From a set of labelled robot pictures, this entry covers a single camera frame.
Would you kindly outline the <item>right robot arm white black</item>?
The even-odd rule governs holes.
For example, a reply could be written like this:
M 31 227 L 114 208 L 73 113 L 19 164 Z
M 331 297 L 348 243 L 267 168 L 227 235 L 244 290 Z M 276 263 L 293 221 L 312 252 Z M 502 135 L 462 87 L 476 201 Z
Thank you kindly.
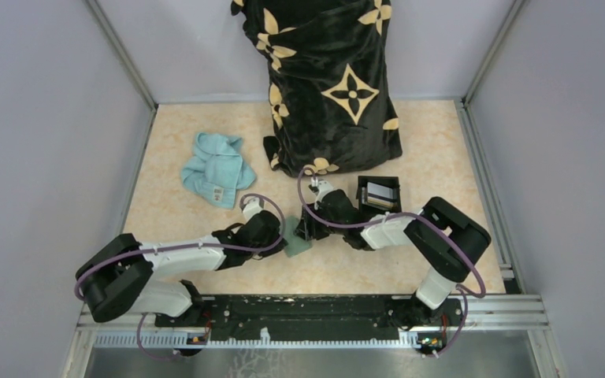
M 412 303 L 421 324 L 433 324 L 442 315 L 443 302 L 473 273 L 492 242 L 481 225 L 441 197 L 416 213 L 388 213 L 356 208 L 340 189 L 304 205 L 294 234 L 307 241 L 341 235 L 355 250 L 415 247 L 430 265 Z

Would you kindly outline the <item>stack of cards in tray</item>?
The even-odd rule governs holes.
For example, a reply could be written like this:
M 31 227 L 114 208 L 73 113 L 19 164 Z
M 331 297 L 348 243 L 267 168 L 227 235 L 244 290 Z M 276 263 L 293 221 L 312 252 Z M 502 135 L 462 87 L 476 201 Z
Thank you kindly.
M 362 203 L 380 209 L 394 209 L 399 204 L 394 188 L 374 182 L 367 182 L 363 187 Z

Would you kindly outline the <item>black beige flower-patterned blanket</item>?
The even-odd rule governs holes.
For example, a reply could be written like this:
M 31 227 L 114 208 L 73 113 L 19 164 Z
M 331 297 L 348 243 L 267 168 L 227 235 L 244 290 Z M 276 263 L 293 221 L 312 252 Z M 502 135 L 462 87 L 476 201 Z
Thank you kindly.
M 389 1 L 234 1 L 230 11 L 266 61 L 273 132 L 263 146 L 273 170 L 357 172 L 402 155 Z

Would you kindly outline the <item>black card tray box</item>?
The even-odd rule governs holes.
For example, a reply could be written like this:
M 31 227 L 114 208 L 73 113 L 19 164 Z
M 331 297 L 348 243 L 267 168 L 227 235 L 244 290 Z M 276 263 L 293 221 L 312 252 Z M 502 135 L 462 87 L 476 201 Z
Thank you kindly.
M 356 199 L 358 209 L 368 214 L 399 213 L 402 211 L 399 178 L 358 176 Z

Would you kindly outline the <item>light blue cloth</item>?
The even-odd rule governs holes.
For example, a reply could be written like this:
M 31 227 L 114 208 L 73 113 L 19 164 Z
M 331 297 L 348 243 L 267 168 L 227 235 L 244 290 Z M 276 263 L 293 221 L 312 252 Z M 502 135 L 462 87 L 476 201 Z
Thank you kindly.
M 192 156 L 180 171 L 183 187 L 212 206 L 233 208 L 237 192 L 257 178 L 240 152 L 242 146 L 243 138 L 237 135 L 197 133 Z

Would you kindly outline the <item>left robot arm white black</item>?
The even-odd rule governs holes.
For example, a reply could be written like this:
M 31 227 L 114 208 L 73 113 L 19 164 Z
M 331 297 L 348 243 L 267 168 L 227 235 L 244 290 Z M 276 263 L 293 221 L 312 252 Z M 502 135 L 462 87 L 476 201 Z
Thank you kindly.
M 280 219 L 268 210 L 199 239 L 177 243 L 141 243 L 120 234 L 76 272 L 76 296 L 97 323 L 131 313 L 156 313 L 187 326 L 205 314 L 193 283 L 170 277 L 186 272 L 239 267 L 252 258 L 266 258 L 287 245 Z

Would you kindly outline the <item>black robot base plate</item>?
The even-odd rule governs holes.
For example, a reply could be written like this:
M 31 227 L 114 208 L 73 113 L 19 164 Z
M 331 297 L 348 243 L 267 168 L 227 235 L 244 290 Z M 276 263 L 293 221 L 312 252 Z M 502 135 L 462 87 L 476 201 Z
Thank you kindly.
M 458 326 L 457 298 L 430 309 L 395 295 L 215 295 L 178 317 L 158 314 L 160 328 L 200 327 L 212 341 L 255 341 L 262 329 L 276 342 L 395 341 L 416 327 Z

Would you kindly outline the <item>aluminium frame rail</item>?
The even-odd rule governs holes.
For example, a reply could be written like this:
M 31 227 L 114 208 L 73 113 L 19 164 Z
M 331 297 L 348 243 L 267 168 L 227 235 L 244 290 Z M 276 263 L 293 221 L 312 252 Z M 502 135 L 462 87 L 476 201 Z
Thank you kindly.
M 475 329 L 547 329 L 544 304 L 537 295 L 452 295 L 423 321 L 404 320 L 413 313 L 406 295 L 271 296 L 217 295 L 205 299 L 212 321 L 246 324 L 249 321 L 359 321 L 380 327 L 393 316 L 405 328 L 432 327 L 442 314 L 457 326 L 461 319 Z

